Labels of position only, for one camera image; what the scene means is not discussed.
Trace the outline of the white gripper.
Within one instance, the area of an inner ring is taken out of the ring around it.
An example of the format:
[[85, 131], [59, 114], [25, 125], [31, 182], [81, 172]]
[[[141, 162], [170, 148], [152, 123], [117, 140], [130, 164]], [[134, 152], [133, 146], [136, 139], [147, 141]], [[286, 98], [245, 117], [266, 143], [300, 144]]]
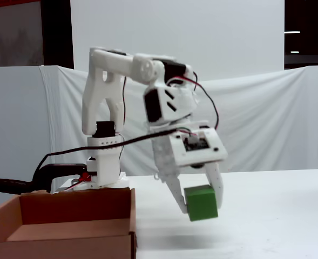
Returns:
[[[172, 135], [181, 139], [183, 136], [192, 136], [192, 132], [195, 130], [209, 128], [209, 122], [207, 120], [192, 121], [191, 116], [187, 115], [182, 119], [171, 122], [147, 122], [146, 127], [149, 133], [158, 133], [177, 128], [180, 131]], [[154, 162], [158, 169], [158, 178], [163, 183], [166, 183], [181, 212], [187, 214], [187, 206], [185, 204], [185, 198], [182, 195], [179, 180], [181, 168], [176, 165], [170, 136], [155, 137], [151, 139], [151, 143]], [[205, 167], [208, 182], [215, 192], [217, 208], [220, 209], [223, 202], [224, 184], [219, 170], [219, 164], [211, 162], [205, 164]]]

